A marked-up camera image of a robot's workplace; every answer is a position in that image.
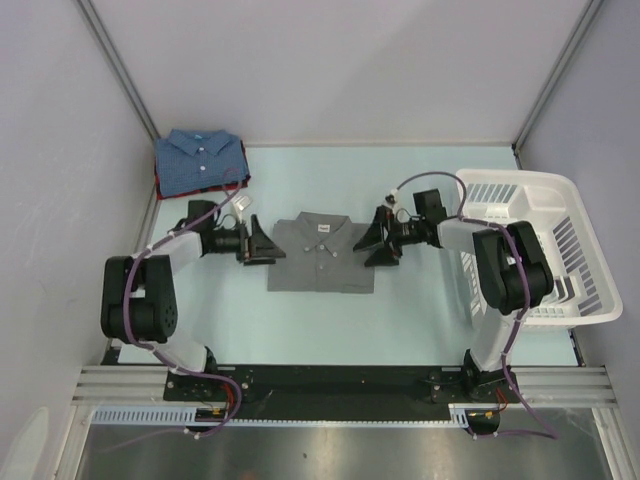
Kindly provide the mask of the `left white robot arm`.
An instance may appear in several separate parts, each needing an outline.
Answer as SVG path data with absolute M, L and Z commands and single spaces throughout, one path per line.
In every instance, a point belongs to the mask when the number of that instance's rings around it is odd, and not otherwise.
M 136 254 L 111 257 L 104 267 L 103 334 L 148 353 L 175 374 L 187 375 L 187 389 L 202 400 L 219 392 L 221 376 L 211 349 L 178 329 L 174 277 L 209 254 L 230 254 L 244 266 L 272 265 L 286 257 L 256 215 L 242 218 L 243 200 L 232 203 L 235 223 L 224 227 L 224 205 L 189 201 L 187 215 L 165 237 Z

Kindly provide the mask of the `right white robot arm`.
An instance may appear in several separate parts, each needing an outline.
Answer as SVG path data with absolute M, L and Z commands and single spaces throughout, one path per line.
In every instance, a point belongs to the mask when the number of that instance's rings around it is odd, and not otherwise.
M 353 249 L 367 252 L 368 267 L 398 265 L 407 245 L 470 255 L 486 315 L 460 369 L 440 369 L 430 378 L 431 396 L 435 401 L 457 396 L 474 403 L 500 401 L 515 389 L 509 359 L 524 321 L 554 288 L 535 230 L 527 221 L 503 226 L 450 216 L 436 189 L 414 194 L 413 201 L 415 215 L 402 220 L 394 195 L 388 195 Z

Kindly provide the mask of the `right aluminium corner post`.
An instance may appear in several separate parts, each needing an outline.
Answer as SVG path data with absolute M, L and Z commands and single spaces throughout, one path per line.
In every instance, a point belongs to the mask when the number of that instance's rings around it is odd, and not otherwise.
M 568 73 L 605 4 L 606 1 L 604 0 L 589 0 L 585 2 L 549 74 L 546 76 L 533 105 L 529 109 L 511 144 L 515 157 L 520 156 L 524 145 L 535 129 L 538 121 L 543 116 L 546 108 L 549 106 L 565 75 Z

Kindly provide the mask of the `aluminium corner post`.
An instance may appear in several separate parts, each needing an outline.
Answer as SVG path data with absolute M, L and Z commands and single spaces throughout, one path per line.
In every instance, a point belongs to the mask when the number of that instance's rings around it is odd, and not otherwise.
M 529 109 L 511 144 L 515 157 L 520 156 L 524 145 L 535 129 L 538 121 L 543 116 L 546 108 L 549 106 L 565 75 L 568 73 L 605 4 L 606 1 L 604 0 L 589 0 L 585 2 L 549 74 L 546 76 L 533 105 Z
M 158 128 L 94 2 L 90 0 L 74 0 L 73 4 L 85 22 L 90 34 L 93 36 L 107 66 L 113 73 L 117 84 L 132 108 L 135 117 L 143 127 L 150 141 L 154 142 L 160 137 Z

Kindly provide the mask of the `folded blue checked shirt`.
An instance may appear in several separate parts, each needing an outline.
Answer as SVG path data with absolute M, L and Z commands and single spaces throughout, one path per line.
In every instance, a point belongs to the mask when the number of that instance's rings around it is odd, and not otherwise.
M 226 130 L 172 129 L 154 153 L 159 199 L 246 187 L 251 178 L 242 140 Z

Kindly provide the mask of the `folded red shirt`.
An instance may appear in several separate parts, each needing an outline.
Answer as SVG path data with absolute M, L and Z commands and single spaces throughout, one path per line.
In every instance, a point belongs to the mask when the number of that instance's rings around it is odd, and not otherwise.
M 196 143 L 193 154 L 160 142 L 155 152 L 155 183 L 159 199 L 228 191 L 247 186 L 251 174 L 244 145 L 231 141 L 218 149 Z

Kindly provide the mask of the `white plastic laundry basket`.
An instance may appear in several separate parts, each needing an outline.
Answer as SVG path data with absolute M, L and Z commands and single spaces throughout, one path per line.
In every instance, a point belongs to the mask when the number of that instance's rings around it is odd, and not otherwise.
M 531 309 L 530 330 L 567 330 L 618 319 L 623 303 L 577 187 L 556 174 L 525 170 L 461 169 L 464 215 L 503 225 L 529 222 L 554 287 Z

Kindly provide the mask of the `grey long sleeve shirt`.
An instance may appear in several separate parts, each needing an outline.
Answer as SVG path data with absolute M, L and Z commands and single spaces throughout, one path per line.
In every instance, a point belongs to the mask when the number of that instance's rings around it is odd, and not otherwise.
M 267 290 L 372 294 L 375 270 L 365 265 L 367 253 L 353 250 L 367 229 L 348 216 L 311 212 L 277 221 L 271 238 L 285 256 L 268 268 Z

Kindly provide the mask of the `aluminium frame rail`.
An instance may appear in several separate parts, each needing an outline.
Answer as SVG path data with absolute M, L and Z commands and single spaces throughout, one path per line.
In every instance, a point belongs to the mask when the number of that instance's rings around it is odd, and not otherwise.
M 520 393 L 534 407 L 613 408 L 617 399 L 603 367 L 516 367 Z M 160 365 L 86 366 L 73 401 L 151 404 L 162 402 L 167 369 Z

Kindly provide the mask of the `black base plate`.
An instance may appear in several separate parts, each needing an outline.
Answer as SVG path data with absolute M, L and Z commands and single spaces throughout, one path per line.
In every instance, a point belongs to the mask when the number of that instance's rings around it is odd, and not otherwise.
M 419 422 L 445 420 L 452 404 L 499 410 L 519 401 L 514 377 L 470 374 L 440 366 L 223 365 L 220 380 L 170 373 L 163 398 L 209 407 L 217 420 L 233 407 L 238 419 L 294 422 Z

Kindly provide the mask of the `left aluminium corner post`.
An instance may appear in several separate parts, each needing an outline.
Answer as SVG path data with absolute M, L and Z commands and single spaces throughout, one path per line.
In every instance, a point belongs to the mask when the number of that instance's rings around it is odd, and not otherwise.
M 160 137 L 158 128 L 94 2 L 90 0 L 74 0 L 73 4 L 85 22 L 90 34 L 93 36 L 107 66 L 113 73 L 117 84 L 132 108 L 135 117 L 143 127 L 150 141 L 154 142 Z

